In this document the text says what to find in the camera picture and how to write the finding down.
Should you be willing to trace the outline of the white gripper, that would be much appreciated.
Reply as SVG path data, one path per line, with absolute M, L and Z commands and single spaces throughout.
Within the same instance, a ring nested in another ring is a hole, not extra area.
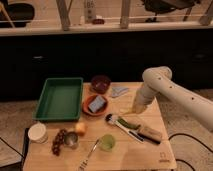
M 141 114 L 155 98 L 156 91 L 150 88 L 146 83 L 143 83 L 136 91 L 132 105 L 132 112 Z

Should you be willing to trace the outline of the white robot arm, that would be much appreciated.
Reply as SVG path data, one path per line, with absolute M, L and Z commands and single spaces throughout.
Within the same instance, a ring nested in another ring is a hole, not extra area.
M 213 101 L 210 101 L 172 80 L 169 67 L 153 67 L 142 74 L 143 83 L 136 91 L 132 105 L 134 113 L 142 113 L 152 103 L 157 93 L 181 105 L 207 130 L 213 133 Z

